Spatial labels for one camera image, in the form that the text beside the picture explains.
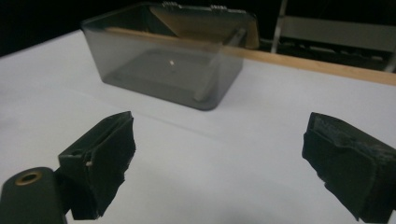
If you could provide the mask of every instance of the plastic container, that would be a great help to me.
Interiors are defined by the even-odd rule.
[[[259,46],[254,15],[225,7],[146,3],[81,27],[105,83],[201,110],[219,104],[242,68],[223,49]]]

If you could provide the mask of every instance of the table surface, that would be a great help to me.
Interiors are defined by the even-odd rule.
[[[0,182],[131,110],[137,151],[97,221],[356,223],[301,156],[311,112],[396,147],[396,87],[246,59],[219,106],[199,111],[104,84],[82,32],[0,60]],[[396,223],[392,217],[390,223]]]

